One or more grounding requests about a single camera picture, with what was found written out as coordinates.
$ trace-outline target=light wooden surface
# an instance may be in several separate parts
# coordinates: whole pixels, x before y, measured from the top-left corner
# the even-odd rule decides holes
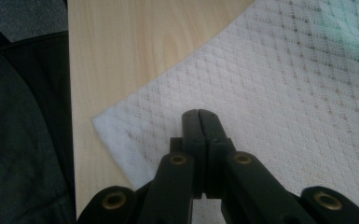
[[[78,216],[99,190],[131,186],[100,142],[91,118],[183,60],[251,2],[68,1]]]

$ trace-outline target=wooden tabletop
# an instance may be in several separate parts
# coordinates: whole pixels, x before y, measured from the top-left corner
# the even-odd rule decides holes
[[[131,187],[99,140],[91,118],[183,60],[252,0],[68,2],[79,216],[99,190]]]

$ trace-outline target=white mesh fabric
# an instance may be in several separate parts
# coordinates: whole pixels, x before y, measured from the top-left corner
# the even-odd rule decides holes
[[[93,122],[139,188],[194,108],[215,112],[289,191],[319,185],[359,205],[359,1],[256,1]],[[195,201],[193,222],[223,222],[219,207]]]

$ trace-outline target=metal grommet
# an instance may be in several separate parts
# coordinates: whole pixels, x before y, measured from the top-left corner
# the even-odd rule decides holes
[[[103,207],[108,210],[117,209],[126,202],[126,195],[121,191],[107,194],[103,199]]]
[[[180,164],[186,163],[186,158],[183,156],[174,155],[174,156],[170,157],[170,162],[175,165],[180,165]]]
[[[315,193],[313,199],[321,206],[330,210],[339,210],[342,208],[342,203],[337,198],[321,191]]]
[[[251,161],[252,161],[252,159],[250,157],[248,157],[246,155],[242,155],[242,154],[235,155],[234,160],[240,164],[248,164],[248,163],[251,163]]]

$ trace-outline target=clip jaw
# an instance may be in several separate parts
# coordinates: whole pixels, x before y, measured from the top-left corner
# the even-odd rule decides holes
[[[191,223],[192,200],[222,200],[227,223],[359,223],[359,207],[332,189],[288,192],[252,154],[236,151],[218,116],[190,110],[155,178],[133,192],[100,191],[77,223]]]

